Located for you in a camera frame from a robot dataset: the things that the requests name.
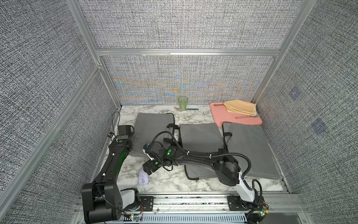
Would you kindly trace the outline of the grey laptop bag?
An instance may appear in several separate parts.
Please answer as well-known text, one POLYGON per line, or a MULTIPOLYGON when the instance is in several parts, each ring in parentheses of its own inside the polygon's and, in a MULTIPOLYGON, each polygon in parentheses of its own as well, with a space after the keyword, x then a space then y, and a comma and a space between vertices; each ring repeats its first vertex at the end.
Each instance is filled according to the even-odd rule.
POLYGON ((265 133, 260 125, 222 124, 229 153, 240 153, 251 161, 247 176, 277 180, 281 177, 265 133))
POLYGON ((135 136, 137 140, 130 152, 132 157, 146 157, 143 146, 151 143, 156 135, 162 131, 174 134, 179 127, 175 124, 173 113, 139 113, 135 121, 135 136))
MULTIPOLYGON (((181 125, 180 140, 182 147, 189 151, 207 153, 224 148, 222 135, 215 123, 181 125)), ((184 169, 186 177, 192 181, 216 177, 215 171, 206 166, 186 164, 184 169)))

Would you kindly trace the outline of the lilac computer mouse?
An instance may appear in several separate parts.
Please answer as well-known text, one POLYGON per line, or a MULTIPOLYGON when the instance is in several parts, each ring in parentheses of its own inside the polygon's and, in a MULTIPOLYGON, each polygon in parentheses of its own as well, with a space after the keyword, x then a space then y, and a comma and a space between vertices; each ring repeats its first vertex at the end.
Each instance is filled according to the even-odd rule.
POLYGON ((144 186, 149 183, 149 175, 144 171, 144 168, 139 170, 139 185, 144 186))

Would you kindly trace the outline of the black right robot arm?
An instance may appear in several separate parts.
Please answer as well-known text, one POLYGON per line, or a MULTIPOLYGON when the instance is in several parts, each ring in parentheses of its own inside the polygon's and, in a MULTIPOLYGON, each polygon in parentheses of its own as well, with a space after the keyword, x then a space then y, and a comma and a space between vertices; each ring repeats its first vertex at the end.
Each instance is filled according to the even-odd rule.
POLYGON ((213 170, 218 180, 227 186, 233 187, 239 194, 244 208, 255 210, 259 207, 262 196, 254 186, 250 187, 245 175, 251 169, 251 161, 240 153, 229 153, 224 149, 217 152, 202 153, 188 151, 180 145, 164 148, 159 142, 151 142, 143 146, 143 152, 149 160, 143 164, 143 170, 151 175, 159 168, 193 164, 213 170))

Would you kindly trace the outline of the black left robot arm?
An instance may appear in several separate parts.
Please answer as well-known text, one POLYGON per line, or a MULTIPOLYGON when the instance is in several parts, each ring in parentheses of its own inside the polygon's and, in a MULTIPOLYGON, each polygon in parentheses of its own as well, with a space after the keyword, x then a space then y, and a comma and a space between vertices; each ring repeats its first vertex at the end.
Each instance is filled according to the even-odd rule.
POLYGON ((99 174, 82 188, 84 221, 87 224, 119 220, 127 211, 141 210, 137 188, 119 190, 117 178, 133 148, 134 127, 118 126, 109 155, 99 174))

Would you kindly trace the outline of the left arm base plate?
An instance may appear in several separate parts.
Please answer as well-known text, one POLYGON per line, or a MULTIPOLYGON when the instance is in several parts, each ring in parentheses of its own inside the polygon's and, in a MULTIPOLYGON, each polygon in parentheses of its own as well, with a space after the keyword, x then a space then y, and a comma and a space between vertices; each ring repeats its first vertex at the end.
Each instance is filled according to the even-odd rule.
POLYGON ((140 196, 135 198, 132 204, 127 205, 123 211, 140 213, 141 211, 153 211, 154 197, 153 196, 140 196))

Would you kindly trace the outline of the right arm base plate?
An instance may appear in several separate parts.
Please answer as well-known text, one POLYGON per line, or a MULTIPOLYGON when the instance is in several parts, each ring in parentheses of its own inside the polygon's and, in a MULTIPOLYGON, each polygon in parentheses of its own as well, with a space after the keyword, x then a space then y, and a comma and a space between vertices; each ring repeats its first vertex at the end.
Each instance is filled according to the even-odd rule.
POLYGON ((230 211, 248 211, 248 209, 243 206, 241 198, 239 196, 227 196, 227 204, 230 211))

